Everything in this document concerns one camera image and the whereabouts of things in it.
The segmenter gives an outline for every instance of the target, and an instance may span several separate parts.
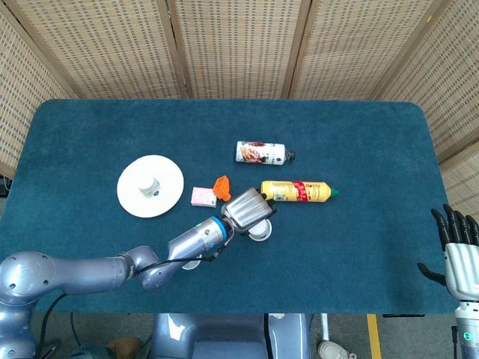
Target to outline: small cup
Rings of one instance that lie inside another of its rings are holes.
[[[159,193],[159,181],[151,175],[144,174],[137,179],[137,186],[146,198],[152,198]]]
[[[271,236],[272,226],[269,219],[263,219],[248,230],[249,238],[256,242],[266,241]]]
[[[195,269],[196,267],[198,267],[200,265],[200,260],[192,260],[191,262],[187,262],[187,264],[185,264],[183,267],[183,269],[185,269],[186,271],[191,271],[192,269]]]

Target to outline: teal tablecloth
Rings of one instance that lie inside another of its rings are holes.
[[[237,140],[286,144],[284,166],[234,161]],[[177,205],[158,218],[118,203],[122,170],[159,154],[183,171]],[[213,263],[162,292],[134,280],[70,296],[58,308],[106,312],[450,312],[455,302],[416,268],[442,270],[430,208],[446,201],[421,109],[401,102],[51,100],[35,114],[0,223],[1,255],[103,257],[175,236],[219,208],[191,207],[192,187],[227,174],[232,194],[262,180],[325,181],[327,203],[278,203],[266,242],[239,237]],[[49,304],[52,296],[41,301]]]

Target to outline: shoe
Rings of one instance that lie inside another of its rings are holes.
[[[342,346],[328,341],[320,344],[317,353],[321,359],[356,359],[356,354],[350,354]]]
[[[121,338],[108,343],[107,345],[117,359],[133,359],[141,349],[141,340],[138,338]]]

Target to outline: white sneaker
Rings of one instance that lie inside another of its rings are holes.
[[[342,346],[328,341],[320,344],[317,353],[321,359],[356,359],[356,354],[350,354]]]

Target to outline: woven screen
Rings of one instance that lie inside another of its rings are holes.
[[[479,146],[461,162],[442,172],[449,204],[479,220]]]
[[[194,97],[280,97],[301,0],[171,3]]]
[[[366,99],[431,0],[319,1],[291,97]]]
[[[20,37],[12,26],[13,17],[8,19],[0,5],[0,172],[13,178],[39,104],[69,96]]]
[[[479,127],[479,1],[445,10],[383,94],[426,112],[436,153]]]
[[[8,3],[16,3],[80,96],[180,96],[155,0]]]

